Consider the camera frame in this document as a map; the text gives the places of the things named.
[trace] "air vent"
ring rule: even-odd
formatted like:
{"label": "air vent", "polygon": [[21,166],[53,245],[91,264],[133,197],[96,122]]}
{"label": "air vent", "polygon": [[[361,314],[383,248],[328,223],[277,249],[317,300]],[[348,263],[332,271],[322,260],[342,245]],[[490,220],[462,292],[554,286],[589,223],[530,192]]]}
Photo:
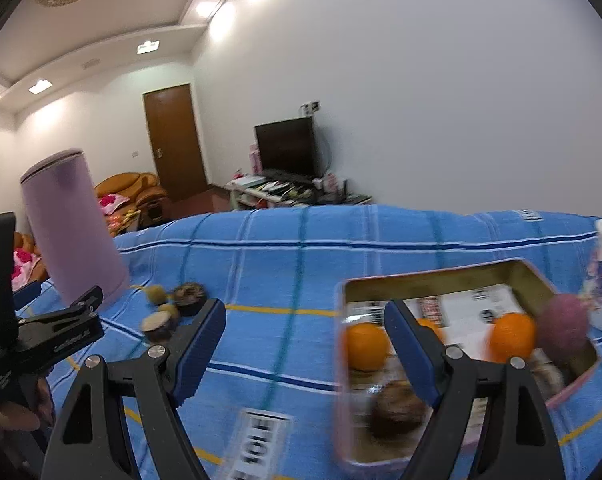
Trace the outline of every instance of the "air vent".
{"label": "air vent", "polygon": [[99,63],[100,63],[100,59],[94,58],[89,61],[86,61],[81,66],[83,67],[84,70],[87,70],[89,68],[92,68],[93,66],[97,66]]}

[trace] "wall outlet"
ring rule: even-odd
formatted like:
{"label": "wall outlet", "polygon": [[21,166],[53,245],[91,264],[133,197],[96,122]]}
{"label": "wall outlet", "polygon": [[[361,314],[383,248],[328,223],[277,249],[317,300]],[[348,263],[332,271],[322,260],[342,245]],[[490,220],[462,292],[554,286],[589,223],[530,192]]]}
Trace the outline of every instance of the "wall outlet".
{"label": "wall outlet", "polygon": [[303,117],[311,117],[315,112],[321,109],[320,101],[311,101],[301,106],[301,114]]}

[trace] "orange sofa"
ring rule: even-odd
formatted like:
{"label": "orange sofa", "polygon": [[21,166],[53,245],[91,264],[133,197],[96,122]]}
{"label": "orange sofa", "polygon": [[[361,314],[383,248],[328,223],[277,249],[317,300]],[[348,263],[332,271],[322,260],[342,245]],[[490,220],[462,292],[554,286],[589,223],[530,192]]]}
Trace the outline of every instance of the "orange sofa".
{"label": "orange sofa", "polygon": [[[23,248],[23,250],[28,253],[36,254],[36,256],[41,256],[41,251],[38,250],[38,247],[34,243],[34,238],[32,238],[28,234],[21,234],[19,232],[14,233],[14,248]],[[28,285],[32,282],[44,282],[49,275],[47,273],[46,264],[44,264],[43,260],[39,260],[36,262],[34,269],[32,269],[32,274],[28,279]]]}
{"label": "orange sofa", "polygon": [[140,211],[140,228],[170,219],[170,199],[159,185],[159,178],[153,173],[119,173],[113,175],[94,188],[97,197],[115,193],[130,199],[114,214],[121,217],[129,211]]}

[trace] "pink bottle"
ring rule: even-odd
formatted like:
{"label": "pink bottle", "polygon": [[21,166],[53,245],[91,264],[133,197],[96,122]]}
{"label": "pink bottle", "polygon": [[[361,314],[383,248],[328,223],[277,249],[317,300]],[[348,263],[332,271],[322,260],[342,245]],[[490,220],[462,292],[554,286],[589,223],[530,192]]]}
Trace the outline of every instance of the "pink bottle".
{"label": "pink bottle", "polygon": [[94,285],[103,290],[102,306],[115,301],[129,286],[129,275],[83,152],[55,153],[27,170],[20,183],[34,238],[63,303],[69,306]]}
{"label": "pink bottle", "polygon": [[252,174],[256,175],[263,171],[260,163],[260,153],[256,144],[250,145],[250,161],[252,163]]}

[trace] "purple ball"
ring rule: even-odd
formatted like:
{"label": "purple ball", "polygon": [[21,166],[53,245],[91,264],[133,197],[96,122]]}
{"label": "purple ball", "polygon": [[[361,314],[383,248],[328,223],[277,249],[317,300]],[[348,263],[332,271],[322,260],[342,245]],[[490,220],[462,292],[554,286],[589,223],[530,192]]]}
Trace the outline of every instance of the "purple ball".
{"label": "purple ball", "polygon": [[557,294],[536,319],[537,344],[555,363],[564,364],[588,342],[588,310],[574,294]]}

